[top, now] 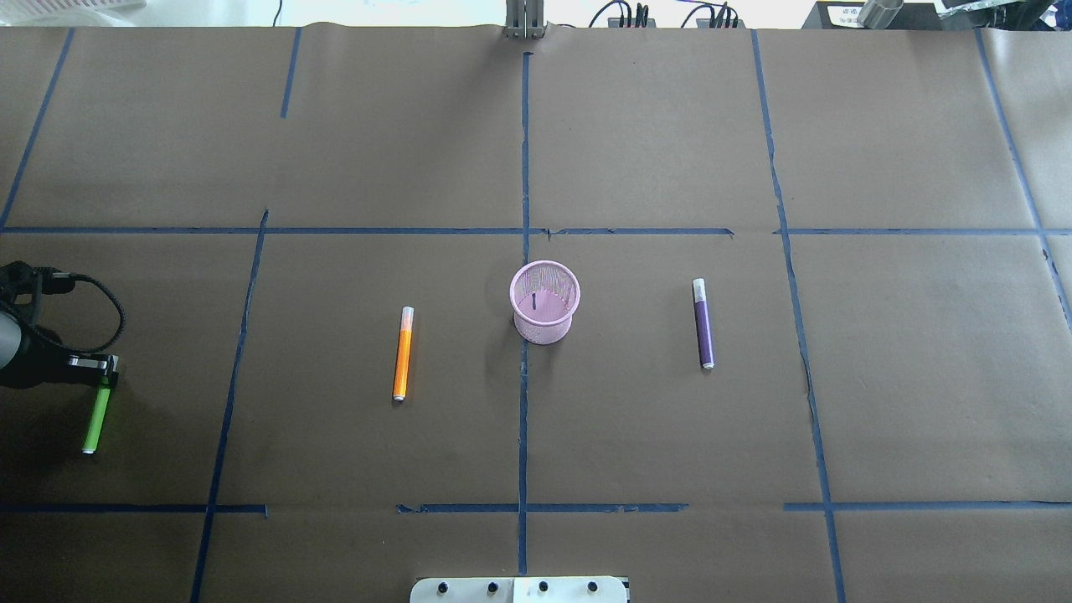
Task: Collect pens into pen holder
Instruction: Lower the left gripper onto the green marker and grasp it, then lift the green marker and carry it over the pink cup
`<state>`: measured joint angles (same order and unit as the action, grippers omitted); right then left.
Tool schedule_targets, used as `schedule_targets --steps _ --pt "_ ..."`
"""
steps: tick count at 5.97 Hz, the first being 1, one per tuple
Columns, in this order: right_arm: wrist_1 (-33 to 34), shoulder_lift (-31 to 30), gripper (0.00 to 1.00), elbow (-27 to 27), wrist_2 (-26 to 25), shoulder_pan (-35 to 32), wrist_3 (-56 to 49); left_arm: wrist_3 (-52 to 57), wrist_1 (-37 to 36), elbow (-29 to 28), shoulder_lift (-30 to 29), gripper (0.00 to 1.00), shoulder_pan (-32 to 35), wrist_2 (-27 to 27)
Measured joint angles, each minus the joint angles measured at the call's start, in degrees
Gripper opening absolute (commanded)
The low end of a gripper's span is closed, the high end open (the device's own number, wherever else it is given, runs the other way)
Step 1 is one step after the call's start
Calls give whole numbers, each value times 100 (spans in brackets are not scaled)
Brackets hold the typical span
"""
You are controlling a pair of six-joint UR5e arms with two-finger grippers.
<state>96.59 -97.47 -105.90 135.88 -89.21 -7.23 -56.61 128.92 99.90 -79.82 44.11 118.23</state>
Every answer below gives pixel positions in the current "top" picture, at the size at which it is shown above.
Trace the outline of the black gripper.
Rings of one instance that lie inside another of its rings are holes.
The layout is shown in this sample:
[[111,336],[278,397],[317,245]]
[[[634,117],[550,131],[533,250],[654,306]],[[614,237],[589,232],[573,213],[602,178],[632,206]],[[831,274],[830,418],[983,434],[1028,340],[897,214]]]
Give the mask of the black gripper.
[[119,356],[114,354],[70,355],[66,371],[72,379],[103,379],[102,386],[114,389],[118,385]]

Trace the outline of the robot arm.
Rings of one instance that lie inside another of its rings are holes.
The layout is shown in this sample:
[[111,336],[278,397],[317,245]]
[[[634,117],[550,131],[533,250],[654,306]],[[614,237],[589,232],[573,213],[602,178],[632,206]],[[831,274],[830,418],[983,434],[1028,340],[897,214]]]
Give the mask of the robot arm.
[[[95,286],[111,302],[117,328],[106,343],[77,348],[43,325],[44,297],[65,295],[77,283]],[[1,385],[30,389],[46,383],[111,387],[118,379],[118,356],[105,352],[126,330],[126,312],[111,290],[80,273],[11,262],[1,271]]]

